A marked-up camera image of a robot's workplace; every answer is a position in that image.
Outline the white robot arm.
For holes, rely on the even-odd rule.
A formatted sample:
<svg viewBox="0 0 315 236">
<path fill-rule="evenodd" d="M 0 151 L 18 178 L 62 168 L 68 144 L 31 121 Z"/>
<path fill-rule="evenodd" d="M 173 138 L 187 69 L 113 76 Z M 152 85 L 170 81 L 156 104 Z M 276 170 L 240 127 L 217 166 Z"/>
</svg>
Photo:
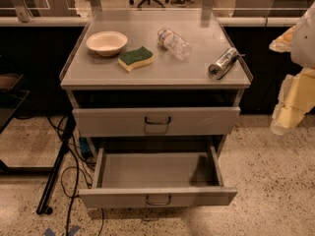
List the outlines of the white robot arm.
<svg viewBox="0 0 315 236">
<path fill-rule="evenodd" d="M 269 48 L 279 53 L 289 52 L 291 61 L 302 67 L 296 76 L 284 78 L 272 115 L 270 129 L 282 136 L 298 126 L 315 107 L 315 2 Z"/>
</svg>

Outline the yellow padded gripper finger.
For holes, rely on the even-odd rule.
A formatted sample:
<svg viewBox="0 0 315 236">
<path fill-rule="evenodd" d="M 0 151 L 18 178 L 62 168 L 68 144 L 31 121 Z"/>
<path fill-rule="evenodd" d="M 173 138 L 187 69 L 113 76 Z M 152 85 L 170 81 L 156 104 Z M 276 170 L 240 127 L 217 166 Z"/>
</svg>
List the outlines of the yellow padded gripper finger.
<svg viewBox="0 0 315 236">
<path fill-rule="evenodd" d="M 271 131 L 283 136 L 297 127 L 315 107 L 315 70 L 303 68 L 296 76 L 287 75 L 272 115 Z"/>
<path fill-rule="evenodd" d="M 282 35 L 272 41 L 269 48 L 279 53 L 290 52 L 294 30 L 295 27 L 286 30 Z"/>
</svg>

